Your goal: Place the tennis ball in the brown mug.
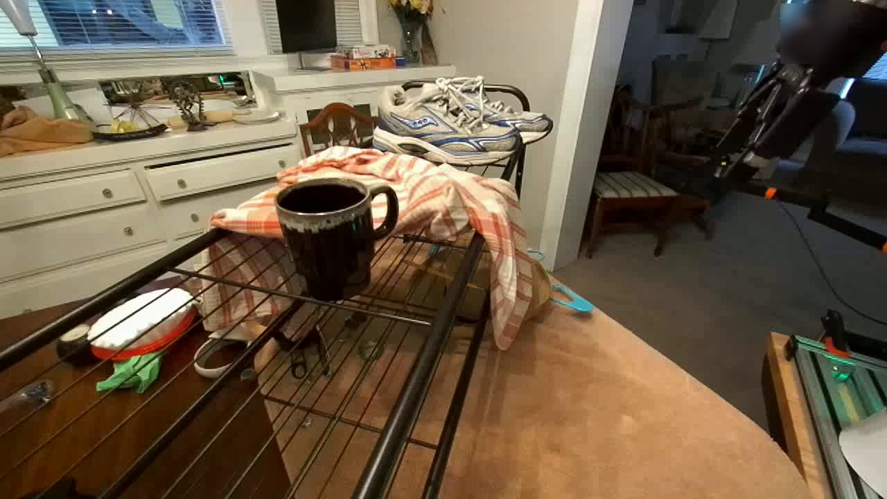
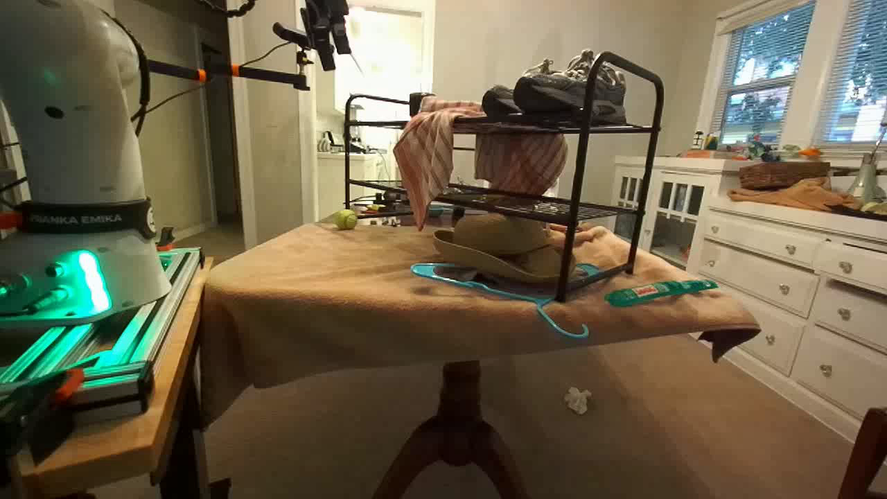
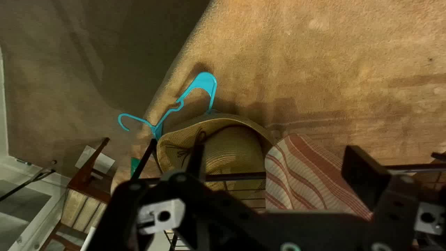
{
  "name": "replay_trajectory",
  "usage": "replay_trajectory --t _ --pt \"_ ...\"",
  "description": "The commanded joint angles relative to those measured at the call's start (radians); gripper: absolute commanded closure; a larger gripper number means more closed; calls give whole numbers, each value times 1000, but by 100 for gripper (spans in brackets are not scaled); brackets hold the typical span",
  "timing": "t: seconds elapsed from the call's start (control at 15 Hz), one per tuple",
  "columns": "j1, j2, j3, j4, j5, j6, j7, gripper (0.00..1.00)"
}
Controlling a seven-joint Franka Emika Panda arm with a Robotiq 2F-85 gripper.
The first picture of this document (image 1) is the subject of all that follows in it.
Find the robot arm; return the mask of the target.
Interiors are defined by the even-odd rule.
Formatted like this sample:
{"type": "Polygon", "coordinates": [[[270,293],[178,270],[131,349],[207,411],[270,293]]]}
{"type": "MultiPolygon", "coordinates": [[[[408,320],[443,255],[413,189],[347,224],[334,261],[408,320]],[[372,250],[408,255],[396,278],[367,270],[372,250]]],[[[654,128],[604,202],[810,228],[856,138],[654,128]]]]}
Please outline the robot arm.
{"type": "Polygon", "coordinates": [[[777,41],[777,60],[741,101],[723,138],[708,158],[726,189],[805,206],[808,216],[880,252],[887,237],[831,210],[823,189],[778,187],[767,167],[791,158],[834,112],[831,84],[863,77],[887,41],[885,0],[810,0],[795,26],[777,41]]]}

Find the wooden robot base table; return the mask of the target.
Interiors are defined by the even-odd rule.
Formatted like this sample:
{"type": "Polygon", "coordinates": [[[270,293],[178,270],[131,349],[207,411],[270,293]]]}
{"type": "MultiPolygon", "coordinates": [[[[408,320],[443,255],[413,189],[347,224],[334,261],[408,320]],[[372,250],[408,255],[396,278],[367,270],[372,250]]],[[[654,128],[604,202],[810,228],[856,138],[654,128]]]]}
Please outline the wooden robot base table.
{"type": "Polygon", "coordinates": [[[887,411],[887,363],[834,356],[820,340],[771,332],[763,388],[767,429],[816,499],[885,499],[846,457],[842,432],[887,411]]]}

